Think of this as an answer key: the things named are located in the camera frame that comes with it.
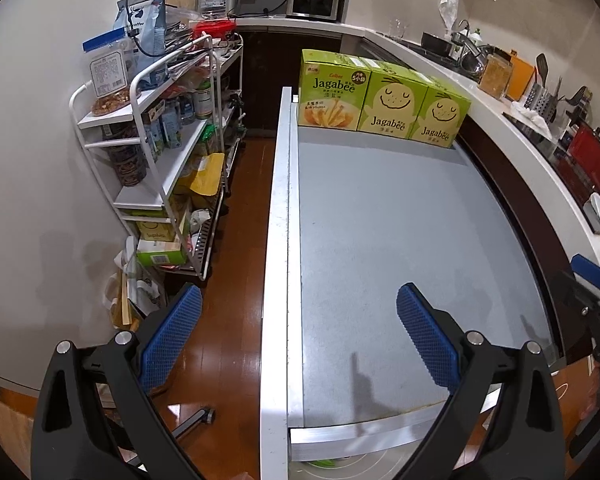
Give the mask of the white round trash bin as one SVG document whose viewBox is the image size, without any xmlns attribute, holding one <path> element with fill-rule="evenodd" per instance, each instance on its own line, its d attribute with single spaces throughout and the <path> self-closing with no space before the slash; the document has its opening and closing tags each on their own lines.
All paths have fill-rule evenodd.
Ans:
<svg viewBox="0 0 600 480">
<path fill-rule="evenodd" d="M 289 479 L 391 480 L 411 458 L 418 442 L 346 458 L 293 462 Z"/>
</svg>

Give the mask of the red toolbox case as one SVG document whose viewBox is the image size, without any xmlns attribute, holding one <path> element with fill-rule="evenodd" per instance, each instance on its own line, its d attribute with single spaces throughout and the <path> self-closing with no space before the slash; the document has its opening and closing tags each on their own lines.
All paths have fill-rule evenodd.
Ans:
<svg viewBox="0 0 600 480">
<path fill-rule="evenodd" d="M 565 154 L 559 157 L 558 174 L 579 205 L 600 195 L 600 128 L 586 122 L 568 127 L 559 140 Z"/>
</svg>

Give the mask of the black white magazine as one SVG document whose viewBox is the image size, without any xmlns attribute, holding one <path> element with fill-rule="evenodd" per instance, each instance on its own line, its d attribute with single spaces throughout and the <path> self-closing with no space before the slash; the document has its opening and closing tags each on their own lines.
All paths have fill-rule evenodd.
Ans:
<svg viewBox="0 0 600 480">
<path fill-rule="evenodd" d="M 124 275 L 129 302 L 142 318 L 164 307 L 161 284 L 136 259 L 124 266 Z"/>
</svg>

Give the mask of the green white carton box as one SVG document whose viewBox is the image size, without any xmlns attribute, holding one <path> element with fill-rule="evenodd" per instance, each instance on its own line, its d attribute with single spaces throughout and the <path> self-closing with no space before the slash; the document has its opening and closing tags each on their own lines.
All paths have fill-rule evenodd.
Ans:
<svg viewBox="0 0 600 480">
<path fill-rule="evenodd" d="M 142 266 L 181 266 L 187 262 L 186 252 L 182 245 L 161 240 L 138 241 L 136 258 Z"/>
</svg>

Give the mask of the amber plastic container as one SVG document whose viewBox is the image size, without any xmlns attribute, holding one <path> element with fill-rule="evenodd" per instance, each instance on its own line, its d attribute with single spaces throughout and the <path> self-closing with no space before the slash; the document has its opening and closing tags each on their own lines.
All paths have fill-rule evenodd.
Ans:
<svg viewBox="0 0 600 480">
<path fill-rule="evenodd" d="M 479 81 L 479 89 L 499 100 L 506 93 L 512 73 L 513 65 L 509 60 L 498 54 L 489 54 Z"/>
</svg>

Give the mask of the right Jagabee face box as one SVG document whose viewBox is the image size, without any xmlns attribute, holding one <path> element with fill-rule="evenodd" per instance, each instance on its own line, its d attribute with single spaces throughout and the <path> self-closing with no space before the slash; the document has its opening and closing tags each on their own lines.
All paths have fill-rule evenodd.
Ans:
<svg viewBox="0 0 600 480">
<path fill-rule="evenodd" d="M 468 114 L 471 100 L 441 80 L 431 79 L 408 138 L 450 148 Z"/>
</svg>

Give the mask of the jagabee face box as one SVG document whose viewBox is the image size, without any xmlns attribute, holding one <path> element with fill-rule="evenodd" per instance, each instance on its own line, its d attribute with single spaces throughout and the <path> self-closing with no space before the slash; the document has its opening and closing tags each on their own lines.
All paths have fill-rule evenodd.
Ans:
<svg viewBox="0 0 600 480">
<path fill-rule="evenodd" d="M 471 100 L 441 80 L 431 79 L 408 138 L 450 148 L 468 114 Z"/>
<path fill-rule="evenodd" d="M 414 70 L 361 58 L 370 69 L 358 131 L 407 139 L 424 102 L 428 84 Z"/>
</svg>

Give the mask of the yellow envelope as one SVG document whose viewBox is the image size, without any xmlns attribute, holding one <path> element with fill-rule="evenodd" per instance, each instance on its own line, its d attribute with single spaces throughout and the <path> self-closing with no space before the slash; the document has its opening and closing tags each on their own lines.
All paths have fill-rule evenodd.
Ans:
<svg viewBox="0 0 600 480">
<path fill-rule="evenodd" d="M 225 154 L 216 152 L 193 159 L 192 180 L 189 189 L 200 196 L 213 196 L 218 192 L 224 174 Z"/>
</svg>

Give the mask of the middle Jagabee face box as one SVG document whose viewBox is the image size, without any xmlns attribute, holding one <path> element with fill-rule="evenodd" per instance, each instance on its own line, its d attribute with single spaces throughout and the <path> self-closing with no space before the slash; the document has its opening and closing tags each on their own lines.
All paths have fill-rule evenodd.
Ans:
<svg viewBox="0 0 600 480">
<path fill-rule="evenodd" d="M 428 84 L 414 70 L 361 58 L 370 69 L 358 131 L 407 139 L 424 102 Z"/>
</svg>

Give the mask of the white metal storage rack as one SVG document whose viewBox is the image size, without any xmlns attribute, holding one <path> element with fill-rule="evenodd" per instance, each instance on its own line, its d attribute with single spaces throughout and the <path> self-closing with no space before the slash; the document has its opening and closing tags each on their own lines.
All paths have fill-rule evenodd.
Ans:
<svg viewBox="0 0 600 480">
<path fill-rule="evenodd" d="M 133 78 L 130 102 L 110 114 L 92 114 L 91 82 L 69 99 L 76 140 L 106 201 L 128 233 L 136 259 L 138 241 L 182 245 L 181 266 L 144 266 L 205 280 L 212 246 L 230 192 L 228 179 L 242 134 L 241 36 L 209 35 L 159 58 Z M 224 153 L 224 174 L 213 196 L 189 189 L 193 159 Z"/>
</svg>

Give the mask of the Jagabee box with fries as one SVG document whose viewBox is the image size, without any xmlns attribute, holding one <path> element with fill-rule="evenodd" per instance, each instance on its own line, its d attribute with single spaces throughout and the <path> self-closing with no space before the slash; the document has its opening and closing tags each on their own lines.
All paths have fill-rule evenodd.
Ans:
<svg viewBox="0 0 600 480">
<path fill-rule="evenodd" d="M 356 56 L 303 49 L 298 124 L 355 131 L 369 81 L 370 68 Z"/>
</svg>

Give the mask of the clear bag of nuts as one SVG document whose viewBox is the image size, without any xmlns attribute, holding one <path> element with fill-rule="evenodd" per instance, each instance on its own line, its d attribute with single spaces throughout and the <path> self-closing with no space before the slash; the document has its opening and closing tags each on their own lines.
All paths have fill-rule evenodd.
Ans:
<svg viewBox="0 0 600 480">
<path fill-rule="evenodd" d="M 111 29 L 82 44 L 95 102 L 92 114 L 104 116 L 130 102 L 130 84 L 138 72 L 138 51 L 124 27 Z"/>
</svg>

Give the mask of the blue white pouch bag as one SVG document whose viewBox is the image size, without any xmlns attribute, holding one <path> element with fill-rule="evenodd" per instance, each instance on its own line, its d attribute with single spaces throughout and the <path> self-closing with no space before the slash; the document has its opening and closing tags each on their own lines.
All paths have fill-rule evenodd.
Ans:
<svg viewBox="0 0 600 480">
<path fill-rule="evenodd" d="M 125 31 L 126 70 L 132 80 L 166 55 L 166 2 L 119 0 L 113 29 Z"/>
</svg>

